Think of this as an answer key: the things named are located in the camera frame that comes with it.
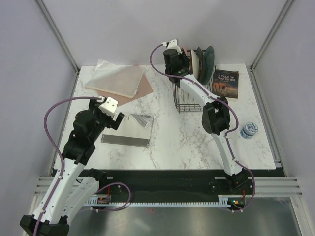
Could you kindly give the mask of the orange flower pattern plate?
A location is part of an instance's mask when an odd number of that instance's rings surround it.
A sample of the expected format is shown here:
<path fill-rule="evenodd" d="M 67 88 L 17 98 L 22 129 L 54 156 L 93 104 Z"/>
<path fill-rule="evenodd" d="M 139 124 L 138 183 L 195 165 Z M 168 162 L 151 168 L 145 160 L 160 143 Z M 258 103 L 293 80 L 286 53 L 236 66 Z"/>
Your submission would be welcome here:
<path fill-rule="evenodd" d="M 197 55 L 196 51 L 191 50 L 190 51 L 190 70 L 197 80 L 199 80 L 199 74 L 200 74 L 199 66 L 200 66 L 199 56 Z"/>

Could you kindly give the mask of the dark blue glazed plate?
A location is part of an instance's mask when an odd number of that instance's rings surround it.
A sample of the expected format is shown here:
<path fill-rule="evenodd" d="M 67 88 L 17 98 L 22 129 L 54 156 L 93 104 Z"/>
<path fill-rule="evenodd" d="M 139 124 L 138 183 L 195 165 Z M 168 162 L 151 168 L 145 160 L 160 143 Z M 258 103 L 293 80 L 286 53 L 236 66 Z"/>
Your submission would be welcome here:
<path fill-rule="evenodd" d="M 199 60 L 199 75 L 198 75 L 198 81 L 202 83 L 203 76 L 204 76 L 204 54 L 200 47 L 197 48 L 196 54 L 198 56 Z"/>

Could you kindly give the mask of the grey-green ceramic plate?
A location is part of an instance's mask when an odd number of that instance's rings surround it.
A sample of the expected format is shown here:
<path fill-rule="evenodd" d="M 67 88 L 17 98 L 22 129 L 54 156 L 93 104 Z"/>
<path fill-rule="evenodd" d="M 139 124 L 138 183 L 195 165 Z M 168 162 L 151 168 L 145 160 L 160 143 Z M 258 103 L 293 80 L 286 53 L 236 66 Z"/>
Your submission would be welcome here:
<path fill-rule="evenodd" d="M 209 46 L 204 53 L 204 74 L 201 80 L 203 85 L 209 83 L 209 81 L 213 78 L 215 71 L 215 52 L 212 46 Z"/>

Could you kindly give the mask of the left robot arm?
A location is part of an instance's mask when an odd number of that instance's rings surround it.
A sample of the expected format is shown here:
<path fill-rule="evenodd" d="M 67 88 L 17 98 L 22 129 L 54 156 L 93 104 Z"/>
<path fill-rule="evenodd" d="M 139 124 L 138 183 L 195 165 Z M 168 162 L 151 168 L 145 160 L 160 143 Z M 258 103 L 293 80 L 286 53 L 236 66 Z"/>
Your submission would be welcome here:
<path fill-rule="evenodd" d="M 119 128 L 124 115 L 115 115 L 118 102 L 111 97 L 90 97 L 88 109 L 75 116 L 73 130 L 61 156 L 58 168 L 41 203 L 30 215 L 24 215 L 20 226 L 29 236 L 65 236 L 73 218 L 94 193 L 108 188 L 105 172 L 90 169 L 78 187 L 71 189 L 95 151 L 95 142 L 104 129 Z"/>

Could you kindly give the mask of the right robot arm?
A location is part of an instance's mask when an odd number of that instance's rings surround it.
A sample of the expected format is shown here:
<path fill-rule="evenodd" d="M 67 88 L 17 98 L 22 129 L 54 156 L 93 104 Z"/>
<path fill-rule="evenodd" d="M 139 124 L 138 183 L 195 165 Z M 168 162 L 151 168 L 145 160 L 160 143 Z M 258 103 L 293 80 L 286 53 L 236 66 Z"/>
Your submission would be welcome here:
<path fill-rule="evenodd" d="M 253 177 L 252 172 L 239 163 L 228 134 L 230 129 L 230 113 L 235 114 L 225 97 L 216 97 L 210 93 L 187 66 L 188 58 L 184 52 L 176 49 L 166 49 L 163 52 L 165 61 L 165 73 L 169 80 L 176 86 L 191 95 L 203 108 L 202 127 L 211 134 L 220 152 L 226 174 L 225 187 L 230 193 L 238 193 L 243 187 L 248 188 L 248 193 L 254 193 L 255 181 L 247 177 L 247 173 Z"/>

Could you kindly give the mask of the Canon manual in plastic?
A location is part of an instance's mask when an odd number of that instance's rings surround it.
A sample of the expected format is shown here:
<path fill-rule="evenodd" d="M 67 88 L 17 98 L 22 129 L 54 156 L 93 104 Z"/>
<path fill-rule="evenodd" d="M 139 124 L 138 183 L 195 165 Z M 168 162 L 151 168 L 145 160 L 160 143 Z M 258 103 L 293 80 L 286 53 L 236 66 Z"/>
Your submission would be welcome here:
<path fill-rule="evenodd" d="M 151 139 L 154 118 L 147 115 L 127 114 L 119 128 L 105 129 L 101 142 L 136 147 L 148 147 Z"/>

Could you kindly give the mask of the Tale of Two Cities book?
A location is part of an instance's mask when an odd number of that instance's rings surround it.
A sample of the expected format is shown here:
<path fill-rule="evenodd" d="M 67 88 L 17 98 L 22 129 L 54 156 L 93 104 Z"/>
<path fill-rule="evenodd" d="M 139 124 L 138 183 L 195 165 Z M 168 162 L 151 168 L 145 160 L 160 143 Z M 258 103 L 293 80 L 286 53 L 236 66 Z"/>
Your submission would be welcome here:
<path fill-rule="evenodd" d="M 238 99 L 239 72 L 216 70 L 213 77 L 212 93 L 231 101 Z"/>

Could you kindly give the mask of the pink cutting mat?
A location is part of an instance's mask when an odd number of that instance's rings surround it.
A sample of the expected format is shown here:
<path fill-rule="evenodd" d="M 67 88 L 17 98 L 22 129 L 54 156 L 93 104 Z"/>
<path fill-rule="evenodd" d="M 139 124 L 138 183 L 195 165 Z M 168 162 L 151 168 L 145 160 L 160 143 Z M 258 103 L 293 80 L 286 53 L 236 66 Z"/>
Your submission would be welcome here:
<path fill-rule="evenodd" d="M 127 98 L 124 96 L 103 92 L 103 91 L 97 91 L 97 94 L 104 97 L 111 97 L 118 101 L 118 106 L 124 105 L 126 103 L 129 103 L 131 101 L 137 100 L 141 97 L 144 97 L 150 93 L 153 93 L 153 88 L 151 87 L 147 77 L 145 74 L 142 75 L 141 81 L 138 86 L 138 90 L 136 95 L 133 98 Z"/>

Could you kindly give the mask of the blue white ceramic cup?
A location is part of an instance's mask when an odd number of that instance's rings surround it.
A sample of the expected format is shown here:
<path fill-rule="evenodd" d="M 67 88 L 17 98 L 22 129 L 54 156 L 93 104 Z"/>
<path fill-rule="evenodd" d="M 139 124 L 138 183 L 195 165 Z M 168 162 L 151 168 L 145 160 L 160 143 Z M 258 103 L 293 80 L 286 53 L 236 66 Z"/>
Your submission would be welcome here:
<path fill-rule="evenodd" d="M 258 132 L 258 126 L 254 122 L 247 122 L 240 131 L 244 139 L 251 139 Z"/>

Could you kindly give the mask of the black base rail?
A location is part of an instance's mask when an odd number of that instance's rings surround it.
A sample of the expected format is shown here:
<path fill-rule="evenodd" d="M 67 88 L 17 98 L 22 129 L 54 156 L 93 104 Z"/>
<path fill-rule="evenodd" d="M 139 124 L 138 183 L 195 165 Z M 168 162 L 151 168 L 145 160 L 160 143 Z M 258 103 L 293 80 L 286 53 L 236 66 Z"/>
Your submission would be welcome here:
<path fill-rule="evenodd" d="M 71 191 L 79 186 L 89 170 L 83 170 Z M 232 190 L 224 171 L 212 170 L 100 170 L 105 172 L 99 190 L 93 195 L 110 195 L 110 199 L 125 202 L 214 201 L 219 195 L 253 196 L 248 188 Z"/>

